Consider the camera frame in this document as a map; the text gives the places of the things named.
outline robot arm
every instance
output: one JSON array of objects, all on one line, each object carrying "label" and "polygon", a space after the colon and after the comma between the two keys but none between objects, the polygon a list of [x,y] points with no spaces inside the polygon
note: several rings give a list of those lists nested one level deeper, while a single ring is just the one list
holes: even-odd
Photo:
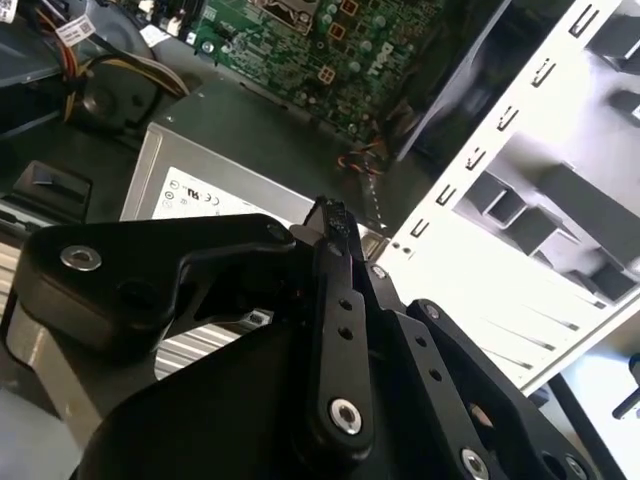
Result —
[{"label": "robot arm", "polygon": [[[344,205],[292,232],[243,215],[28,240],[2,340],[84,448],[78,480],[596,478],[438,305],[400,302]],[[272,323],[156,380],[161,340],[254,308]]]}]

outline screw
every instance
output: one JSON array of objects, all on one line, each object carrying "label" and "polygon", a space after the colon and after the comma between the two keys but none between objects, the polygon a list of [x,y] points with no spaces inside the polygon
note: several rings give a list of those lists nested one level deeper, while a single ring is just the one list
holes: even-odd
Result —
[{"label": "screw", "polygon": [[337,398],[329,405],[333,423],[347,435],[357,435],[362,430],[362,417],[349,400]]},{"label": "screw", "polygon": [[378,265],[374,265],[371,267],[371,271],[376,274],[376,277],[382,279],[387,276],[387,273],[382,269],[382,267]]},{"label": "screw", "polygon": [[578,476],[580,480],[587,480],[587,472],[584,471],[582,465],[580,465],[573,457],[566,456],[567,463],[571,467],[571,470]]},{"label": "screw", "polygon": [[91,247],[72,245],[60,253],[60,260],[67,267],[80,272],[92,272],[102,265],[100,254]]},{"label": "screw", "polygon": [[460,454],[464,468],[473,476],[474,480],[489,480],[489,470],[480,455],[469,448]]},{"label": "screw", "polygon": [[284,232],[282,231],[282,228],[280,228],[275,223],[270,223],[269,225],[267,225],[267,230],[269,230],[269,233],[271,235],[273,235],[274,237],[276,237],[278,240],[284,240],[285,239]]},{"label": "screw", "polygon": [[213,53],[216,47],[211,42],[204,42],[200,48],[204,53]]},{"label": "screw", "polygon": [[440,313],[433,305],[427,305],[427,315],[429,315],[433,320],[440,318]]}]

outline hole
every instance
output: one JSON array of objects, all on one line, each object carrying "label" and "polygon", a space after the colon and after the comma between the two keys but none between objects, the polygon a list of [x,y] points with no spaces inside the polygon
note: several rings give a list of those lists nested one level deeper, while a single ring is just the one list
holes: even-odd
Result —
[{"label": "hole", "polygon": [[142,97],[140,95],[133,95],[131,97],[131,104],[134,107],[142,108],[142,107],[144,107],[144,100],[142,99]]},{"label": "hole", "polygon": [[347,327],[340,327],[338,333],[345,340],[353,340],[353,333]]},{"label": "hole", "polygon": [[73,258],[78,262],[83,262],[83,263],[87,263],[91,261],[91,255],[89,255],[87,252],[79,252],[79,251],[73,252],[71,254],[71,258]]},{"label": "hole", "polygon": [[431,377],[436,381],[436,382],[441,382],[442,381],[442,375],[440,375],[440,372],[434,369],[429,370],[429,375],[431,375]]},{"label": "hole", "polygon": [[542,460],[556,478],[558,478],[559,480],[567,480],[567,472],[565,472],[562,464],[558,461],[557,458],[546,452],[543,452]]},{"label": "hole", "polygon": [[338,303],[340,303],[340,306],[341,306],[342,308],[344,308],[345,310],[348,310],[348,311],[353,310],[353,305],[351,305],[351,304],[349,303],[349,301],[348,301],[348,300],[345,300],[344,298],[343,298],[342,300],[340,300],[340,302],[338,302]]},{"label": "hole", "polygon": [[356,421],[356,416],[349,407],[340,407],[340,409],[338,410],[338,414],[340,415],[340,418],[342,418],[347,423],[353,423]]},{"label": "hole", "polygon": [[475,457],[471,457],[469,459],[469,465],[471,466],[473,471],[476,472],[476,473],[482,471],[482,464]]},{"label": "hole", "polygon": [[127,280],[118,287],[122,301],[138,310],[151,310],[157,301],[155,288],[142,280]]}]

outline black plastic part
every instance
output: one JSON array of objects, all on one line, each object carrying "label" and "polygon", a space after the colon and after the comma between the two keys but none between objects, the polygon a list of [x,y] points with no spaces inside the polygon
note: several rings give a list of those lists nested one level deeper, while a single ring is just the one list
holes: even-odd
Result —
[{"label": "black plastic part", "polygon": [[620,467],[618,467],[607,445],[602,441],[598,431],[589,420],[562,375],[556,375],[549,380],[549,387],[551,387],[551,391],[558,400],[560,407],[587,449],[596,468],[602,474],[600,478],[606,480],[631,480],[627,479]]},{"label": "black plastic part", "polygon": [[[270,225],[281,230],[280,238]],[[181,235],[185,230],[189,234]],[[72,245],[96,250],[102,265],[91,272],[65,266],[60,254]],[[105,357],[125,360],[154,350],[163,338],[191,264],[206,268],[239,254],[279,255],[294,245],[291,234],[265,215],[51,227],[25,243],[14,288],[32,318]]]},{"label": "black plastic part", "polygon": [[[439,313],[437,319],[428,315],[428,306]],[[480,407],[499,432],[496,452],[509,478],[557,480],[562,472],[563,480],[580,480],[567,456],[582,465],[588,478],[596,478],[582,455],[438,305],[416,300],[407,312],[431,332],[461,396]]]},{"label": "black plastic part", "polygon": [[22,172],[5,200],[38,213],[50,223],[83,223],[91,190],[91,180],[33,161]]},{"label": "black plastic part", "polygon": [[[313,277],[317,286],[311,329],[305,421],[296,429],[296,448],[314,470],[344,473],[362,463],[373,444],[373,412],[364,299],[353,289],[353,259],[362,257],[355,219],[344,204],[316,203],[305,220],[324,234],[316,244]],[[341,431],[330,417],[336,399],[352,403],[361,416],[356,435]]]},{"label": "black plastic part", "polygon": [[[303,229],[310,241],[296,243],[272,219],[246,215],[54,227],[31,237],[16,301],[88,348],[85,368],[100,370],[107,358],[122,362],[109,365],[114,375],[126,375],[165,334],[253,308],[274,312],[272,324],[112,410],[79,480],[469,480],[464,449],[493,480],[575,480],[567,456],[595,478],[437,305],[414,302],[407,313],[415,318],[405,314],[389,276],[362,260],[343,204],[319,200]],[[63,265],[69,245],[94,248],[102,265]],[[63,355],[76,349],[61,345]],[[337,398],[356,406],[359,431],[332,420]],[[476,407],[492,426],[479,424]]]}]

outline metal surface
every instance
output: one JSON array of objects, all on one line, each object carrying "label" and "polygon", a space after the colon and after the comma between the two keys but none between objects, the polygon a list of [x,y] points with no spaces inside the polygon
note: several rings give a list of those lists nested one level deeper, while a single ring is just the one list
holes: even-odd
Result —
[{"label": "metal surface", "polygon": [[81,448],[116,405],[156,382],[152,359],[124,367],[124,375],[114,375],[122,368],[106,365],[52,334],[19,305],[10,321],[7,346],[38,375]]},{"label": "metal surface", "polygon": [[[366,179],[336,165],[350,147],[312,123],[226,72],[208,76],[200,90],[150,125],[122,220],[153,216],[173,166],[291,223],[302,222],[319,193],[341,199],[360,225],[384,240],[381,225],[397,228],[433,183],[420,159],[411,154],[376,181],[379,211],[370,218]],[[379,245],[370,246],[372,253]]]},{"label": "metal surface", "polygon": [[22,25],[0,22],[0,88],[27,83],[60,71],[56,59],[42,40]]},{"label": "metal surface", "polygon": [[337,398],[329,406],[331,420],[347,435],[357,435],[362,429],[362,417],[353,403],[344,398]]},{"label": "metal surface", "polygon": [[385,278],[387,276],[387,273],[379,265],[373,265],[371,271],[375,273],[378,278]]},{"label": "metal surface", "polygon": [[635,479],[640,472],[638,418],[612,412],[637,388],[629,361],[640,351],[640,314],[609,333],[551,382],[553,392],[608,479]]},{"label": "metal surface", "polygon": [[60,260],[67,267],[80,272],[92,272],[102,265],[102,257],[91,247],[72,245],[60,253]]},{"label": "metal surface", "polygon": [[464,468],[473,476],[474,480],[489,480],[487,465],[476,452],[465,448],[460,453],[460,458],[462,458]]}]

